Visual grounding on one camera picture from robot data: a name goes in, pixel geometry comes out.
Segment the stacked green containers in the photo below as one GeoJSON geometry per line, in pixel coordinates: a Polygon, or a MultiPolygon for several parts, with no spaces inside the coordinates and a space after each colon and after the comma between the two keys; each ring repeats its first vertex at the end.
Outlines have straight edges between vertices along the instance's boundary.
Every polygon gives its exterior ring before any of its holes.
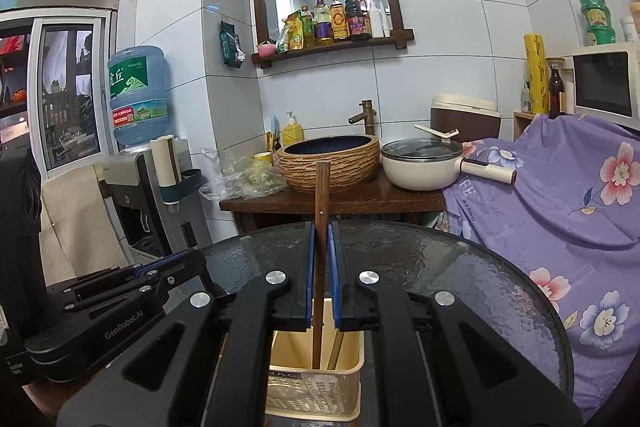
{"type": "Polygon", "coordinates": [[[611,26],[611,12],[605,0],[580,0],[580,4],[590,46],[615,44],[616,31],[611,26]]]}

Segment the yellow plastic wrap roll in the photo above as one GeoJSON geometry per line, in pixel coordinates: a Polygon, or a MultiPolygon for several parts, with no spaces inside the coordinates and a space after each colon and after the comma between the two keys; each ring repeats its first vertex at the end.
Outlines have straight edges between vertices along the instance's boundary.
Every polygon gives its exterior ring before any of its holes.
{"type": "Polygon", "coordinates": [[[549,112],[549,76],[546,70],[545,45],[542,35],[527,33],[524,36],[529,63],[529,90],[531,92],[531,112],[549,112]]]}

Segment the pink bowl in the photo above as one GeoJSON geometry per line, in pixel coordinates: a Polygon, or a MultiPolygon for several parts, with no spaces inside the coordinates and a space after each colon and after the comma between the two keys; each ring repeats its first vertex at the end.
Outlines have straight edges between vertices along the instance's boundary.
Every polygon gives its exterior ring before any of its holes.
{"type": "Polygon", "coordinates": [[[259,44],[258,45],[258,55],[262,58],[271,57],[271,55],[276,54],[276,45],[275,44],[259,44]]]}

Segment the beige plastic basket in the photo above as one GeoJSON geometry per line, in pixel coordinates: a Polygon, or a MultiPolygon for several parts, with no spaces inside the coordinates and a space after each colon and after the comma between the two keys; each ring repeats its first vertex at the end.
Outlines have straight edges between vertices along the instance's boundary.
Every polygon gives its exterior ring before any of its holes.
{"type": "Polygon", "coordinates": [[[331,299],[324,300],[320,369],[312,369],[312,328],[276,331],[271,347],[266,413],[305,420],[347,422],[360,415],[360,369],[364,332],[348,331],[334,371],[327,364],[334,345],[331,299]]]}

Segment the soap dispenser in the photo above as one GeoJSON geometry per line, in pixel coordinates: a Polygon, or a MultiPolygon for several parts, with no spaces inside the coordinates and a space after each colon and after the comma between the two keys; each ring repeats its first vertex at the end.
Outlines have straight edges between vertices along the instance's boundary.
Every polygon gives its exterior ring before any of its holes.
{"type": "Polygon", "coordinates": [[[305,139],[302,126],[296,120],[293,111],[287,111],[287,114],[289,115],[289,123],[282,130],[282,144],[284,147],[305,139]]]}

